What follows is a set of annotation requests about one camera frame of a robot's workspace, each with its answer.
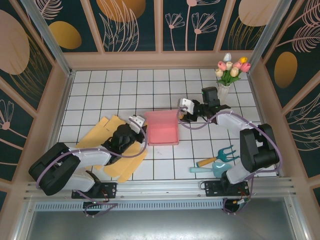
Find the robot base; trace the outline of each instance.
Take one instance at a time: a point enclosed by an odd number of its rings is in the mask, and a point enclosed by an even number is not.
[[[222,174],[220,180],[205,181],[204,189],[207,197],[240,197],[241,191],[246,195],[250,194],[246,181],[231,184],[226,176],[226,172]]]

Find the pink container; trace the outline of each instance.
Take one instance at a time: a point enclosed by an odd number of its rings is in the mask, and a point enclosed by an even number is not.
[[[146,117],[149,146],[178,145],[179,129],[177,110],[148,111]]]

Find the wallpaper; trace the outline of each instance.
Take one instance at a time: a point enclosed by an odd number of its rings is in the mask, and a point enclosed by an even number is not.
[[[98,51],[80,0],[34,0],[34,2],[62,52]]]
[[[8,0],[0,4],[0,77],[34,109],[52,65]]]
[[[253,50],[278,2],[236,0],[220,50]]]
[[[266,48],[264,49],[263,53],[262,53],[262,58],[265,58],[265,55],[267,54],[267,52],[269,51],[271,45],[274,42],[274,39],[276,38],[276,36],[278,35],[279,31],[281,30],[282,26],[284,25],[285,21],[288,18],[288,15],[290,14],[290,12],[292,11],[293,7],[295,6],[295,4],[297,3],[297,0],[292,0],[290,3],[290,6],[288,8],[288,10],[286,12],[284,12],[284,17],[282,18],[282,21],[280,22],[279,26],[277,27],[277,29],[274,31],[274,34],[272,36],[272,38],[270,39],[268,45],[266,46]]]
[[[106,52],[156,50],[154,0],[90,0]]]
[[[0,179],[12,180],[33,120],[0,89]]]
[[[163,0],[163,51],[212,51],[224,0]]]
[[[320,1],[306,0],[265,66],[284,107],[320,70]]]
[[[286,116],[309,178],[320,174],[320,84]]]
[[[320,187],[314,188],[313,193],[314,193],[316,201],[320,207]]]
[[[1,209],[5,203],[5,199],[6,199],[7,193],[5,191],[0,191],[0,213],[1,213]]]

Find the flower vase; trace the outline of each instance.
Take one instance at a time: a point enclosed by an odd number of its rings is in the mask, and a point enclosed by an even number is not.
[[[225,100],[226,100],[227,95],[229,93],[229,88],[230,88],[230,85],[225,86],[225,85],[219,84],[219,86],[218,86],[218,98],[220,100],[221,105],[225,104]]]

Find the yellow cloth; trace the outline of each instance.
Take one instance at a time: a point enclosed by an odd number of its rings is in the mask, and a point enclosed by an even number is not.
[[[94,148],[103,144],[108,138],[112,137],[119,125],[125,124],[125,122],[119,119],[117,116],[112,116],[111,120],[103,117],[97,125],[91,129],[91,131],[84,136],[83,139],[76,145],[76,148]],[[140,144],[135,142],[124,153],[125,156],[132,156],[140,152]],[[147,155],[145,150],[141,155],[134,158],[120,158],[117,162],[105,166],[104,172],[110,177],[118,177],[119,183],[127,181],[137,167],[141,164],[143,159]],[[94,166],[97,170],[103,166]]]

